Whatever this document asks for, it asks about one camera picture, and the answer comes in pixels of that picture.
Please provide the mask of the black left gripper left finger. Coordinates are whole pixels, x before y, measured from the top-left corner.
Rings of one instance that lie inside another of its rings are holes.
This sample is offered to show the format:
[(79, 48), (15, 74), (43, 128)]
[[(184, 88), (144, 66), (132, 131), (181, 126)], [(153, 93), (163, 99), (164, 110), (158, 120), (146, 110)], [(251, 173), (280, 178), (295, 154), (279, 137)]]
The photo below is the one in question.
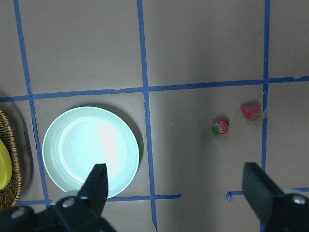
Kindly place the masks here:
[(95, 164), (77, 196), (96, 214), (101, 215), (108, 197), (106, 164)]

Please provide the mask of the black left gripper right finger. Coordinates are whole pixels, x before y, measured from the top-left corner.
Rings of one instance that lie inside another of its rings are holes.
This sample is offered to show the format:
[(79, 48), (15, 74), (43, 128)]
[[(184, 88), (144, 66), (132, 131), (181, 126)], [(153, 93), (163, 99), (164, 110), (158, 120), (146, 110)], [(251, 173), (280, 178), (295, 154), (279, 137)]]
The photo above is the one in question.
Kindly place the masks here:
[(263, 225), (267, 225), (272, 217), (273, 202), (285, 193), (254, 162), (246, 162), (243, 166), (242, 191), (247, 202)]

